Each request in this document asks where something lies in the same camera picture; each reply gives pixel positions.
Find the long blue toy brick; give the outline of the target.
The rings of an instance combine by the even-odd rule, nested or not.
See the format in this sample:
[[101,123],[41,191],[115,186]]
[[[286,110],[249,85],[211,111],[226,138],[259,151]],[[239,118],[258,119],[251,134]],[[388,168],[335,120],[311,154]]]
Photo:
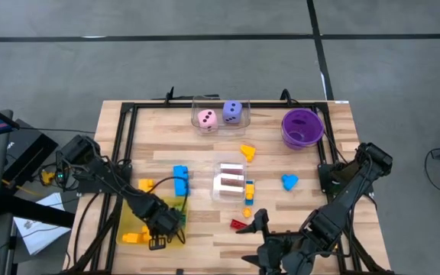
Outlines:
[[174,190],[176,196],[189,195],[189,171],[186,166],[173,167]]

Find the black equipment case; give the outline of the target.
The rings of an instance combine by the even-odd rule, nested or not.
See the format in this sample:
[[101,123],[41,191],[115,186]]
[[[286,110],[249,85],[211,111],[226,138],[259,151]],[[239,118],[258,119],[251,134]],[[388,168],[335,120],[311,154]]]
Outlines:
[[58,143],[25,121],[17,119],[16,122],[20,129],[9,135],[2,179],[22,185],[35,178],[35,173]]

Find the black metal table frame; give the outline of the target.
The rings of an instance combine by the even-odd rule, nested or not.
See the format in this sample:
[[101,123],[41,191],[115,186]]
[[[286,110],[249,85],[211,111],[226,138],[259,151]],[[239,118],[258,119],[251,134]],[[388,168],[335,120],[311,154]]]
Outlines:
[[[70,255],[60,275],[190,274],[260,275],[259,268],[241,259],[263,244],[261,232],[236,234],[232,219],[249,225],[266,209],[272,232],[298,231],[310,213],[331,202],[346,185],[346,176],[331,175],[333,166],[350,163],[358,146],[348,104],[250,101],[251,123],[241,136],[204,136],[191,125],[190,101],[105,101],[93,140],[102,155],[125,168],[120,174],[135,189],[139,179],[153,179],[153,193],[182,197],[188,204],[186,240],[182,247],[151,251],[116,244],[123,198],[105,186],[102,194],[82,192],[71,233]],[[325,132],[318,143],[301,150],[282,139],[284,115],[307,108],[322,120]],[[212,200],[212,165],[216,154],[238,153],[242,144],[255,147],[247,162],[247,180],[254,182],[254,204]],[[189,195],[176,196],[173,167],[189,171]],[[284,174],[299,177],[291,191]],[[242,209],[253,215],[245,218]],[[394,275],[390,269],[377,213],[363,196],[336,243],[335,254],[318,256],[310,275]]]

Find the large yellow toy brick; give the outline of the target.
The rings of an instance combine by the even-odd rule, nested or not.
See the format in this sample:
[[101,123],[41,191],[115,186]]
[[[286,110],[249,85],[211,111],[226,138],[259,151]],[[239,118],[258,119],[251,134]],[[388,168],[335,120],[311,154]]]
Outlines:
[[125,233],[122,235],[121,240],[126,244],[140,244],[143,242],[142,233]]

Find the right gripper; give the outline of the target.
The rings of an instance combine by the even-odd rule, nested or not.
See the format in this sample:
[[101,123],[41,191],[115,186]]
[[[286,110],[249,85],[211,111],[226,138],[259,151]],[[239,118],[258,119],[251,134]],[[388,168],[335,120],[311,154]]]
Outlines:
[[249,225],[236,234],[263,234],[264,242],[257,248],[257,255],[245,255],[241,259],[259,268],[260,275],[308,275],[308,240],[299,234],[271,234],[266,209],[259,209]]

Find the yellow T-shaped toy brick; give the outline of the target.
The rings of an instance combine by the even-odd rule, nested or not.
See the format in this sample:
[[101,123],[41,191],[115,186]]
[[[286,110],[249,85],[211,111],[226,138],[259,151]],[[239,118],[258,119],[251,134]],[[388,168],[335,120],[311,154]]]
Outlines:
[[250,163],[254,159],[256,148],[242,144],[240,146],[240,152],[244,155],[247,162]]

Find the blue rounded toy block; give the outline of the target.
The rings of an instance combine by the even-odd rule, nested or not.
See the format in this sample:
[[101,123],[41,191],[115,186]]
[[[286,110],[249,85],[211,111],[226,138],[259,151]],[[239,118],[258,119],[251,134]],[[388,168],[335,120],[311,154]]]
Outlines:
[[289,192],[298,183],[299,177],[294,174],[284,174],[282,175],[281,180],[283,183],[283,188]]

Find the black support beam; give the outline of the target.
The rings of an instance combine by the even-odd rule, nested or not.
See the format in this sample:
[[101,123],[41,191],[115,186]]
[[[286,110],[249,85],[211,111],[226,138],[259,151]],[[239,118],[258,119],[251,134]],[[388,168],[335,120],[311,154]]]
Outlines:
[[0,196],[0,215],[3,214],[12,214],[18,218],[26,218],[65,228],[72,228],[75,218],[75,215],[71,212],[7,195]]

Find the pink foam die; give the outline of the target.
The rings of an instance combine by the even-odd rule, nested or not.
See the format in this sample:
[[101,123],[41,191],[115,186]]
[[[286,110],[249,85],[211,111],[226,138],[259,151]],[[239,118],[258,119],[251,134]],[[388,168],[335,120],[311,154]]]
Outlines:
[[210,133],[218,129],[218,119],[214,110],[202,110],[198,113],[197,118],[201,132]]

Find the yellow translucent plastic bin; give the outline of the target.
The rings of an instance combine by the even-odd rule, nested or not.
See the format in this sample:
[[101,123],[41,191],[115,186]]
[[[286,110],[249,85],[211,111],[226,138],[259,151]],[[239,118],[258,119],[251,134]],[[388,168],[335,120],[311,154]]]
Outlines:
[[[188,204],[183,206],[184,199],[182,197],[164,197],[163,200],[169,207],[182,210],[183,214],[186,214],[186,217],[188,218]],[[141,228],[143,225],[146,224],[132,213],[129,205],[125,202],[121,210],[118,235],[115,238],[116,244],[148,248],[148,244],[126,244],[121,240],[122,235],[125,233],[141,233]],[[175,236],[170,243],[167,243],[166,248],[181,248],[184,245],[184,243],[182,243],[181,241],[186,240],[186,229],[187,222],[185,227],[181,226],[181,230],[179,231],[180,239]]]

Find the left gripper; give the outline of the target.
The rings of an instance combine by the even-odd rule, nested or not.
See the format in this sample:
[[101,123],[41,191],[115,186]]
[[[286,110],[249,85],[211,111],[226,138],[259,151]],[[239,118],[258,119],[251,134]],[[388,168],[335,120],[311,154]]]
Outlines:
[[[141,218],[147,224],[152,235],[174,236],[182,225],[182,212],[170,208],[167,204],[154,204],[141,212]],[[149,249],[156,251],[167,246],[167,239],[154,236],[149,240]]]

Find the white paper sheet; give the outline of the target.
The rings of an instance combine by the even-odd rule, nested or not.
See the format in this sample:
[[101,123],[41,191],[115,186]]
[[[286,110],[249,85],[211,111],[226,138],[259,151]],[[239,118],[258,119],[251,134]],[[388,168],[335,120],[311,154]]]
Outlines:
[[[58,192],[54,192],[37,201],[37,204],[64,210],[63,200]],[[60,236],[70,231],[66,227],[50,225],[26,218],[16,217],[13,220],[30,255],[38,254]]]

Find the purple foam die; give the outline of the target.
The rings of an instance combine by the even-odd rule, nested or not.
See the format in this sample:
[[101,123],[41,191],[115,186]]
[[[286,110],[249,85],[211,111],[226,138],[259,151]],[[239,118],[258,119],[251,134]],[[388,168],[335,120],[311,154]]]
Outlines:
[[222,109],[223,121],[227,124],[239,124],[243,106],[239,101],[229,100],[224,103]]

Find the large clear plastic bin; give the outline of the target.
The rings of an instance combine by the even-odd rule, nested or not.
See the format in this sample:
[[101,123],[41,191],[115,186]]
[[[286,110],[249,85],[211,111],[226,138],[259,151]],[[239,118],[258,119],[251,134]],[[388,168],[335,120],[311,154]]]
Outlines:
[[[222,109],[224,103],[229,100],[221,100],[206,95],[197,95],[192,98],[190,121],[197,134],[204,136],[241,136],[245,133],[246,128],[251,123],[251,103],[249,100],[235,100],[239,101],[243,106],[241,121],[239,124],[227,124],[223,121]],[[212,109],[215,111],[218,119],[218,129],[216,131],[204,133],[199,130],[197,115],[200,111],[205,109]]]

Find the small clear plastic container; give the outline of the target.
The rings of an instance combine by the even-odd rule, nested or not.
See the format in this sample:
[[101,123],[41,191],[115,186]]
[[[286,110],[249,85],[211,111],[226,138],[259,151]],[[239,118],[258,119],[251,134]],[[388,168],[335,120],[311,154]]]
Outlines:
[[[221,174],[220,172],[220,164],[221,163],[238,163],[238,164],[242,164],[244,166],[244,174],[242,176],[244,176],[245,179],[245,183],[247,181],[247,161],[245,159],[245,157],[242,154],[238,154],[238,153],[222,153],[222,154],[216,154],[215,155],[215,160],[213,162],[212,165],[212,191],[211,191],[211,196],[212,196],[212,192],[213,189],[216,187],[220,187],[218,185],[214,184],[214,178]],[[239,200],[216,200],[213,199],[213,201],[216,202],[242,202],[244,200],[244,197],[242,199]]]

